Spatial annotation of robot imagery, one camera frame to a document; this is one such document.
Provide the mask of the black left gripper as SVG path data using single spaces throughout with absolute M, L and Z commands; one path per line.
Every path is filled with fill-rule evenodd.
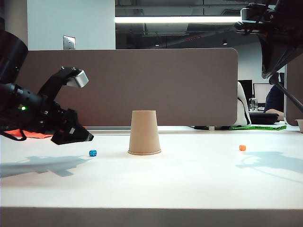
M 80 127 L 76 111 L 64 110 L 56 102 L 39 113 L 35 119 L 35 132 L 52 135 L 51 141 L 57 145 L 92 141 L 94 138 L 85 127 Z

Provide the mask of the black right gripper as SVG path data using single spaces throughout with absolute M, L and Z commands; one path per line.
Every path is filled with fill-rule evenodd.
M 272 23 L 239 21 L 237 33 L 257 35 L 262 52 L 262 78 L 267 79 L 303 53 L 303 31 Z

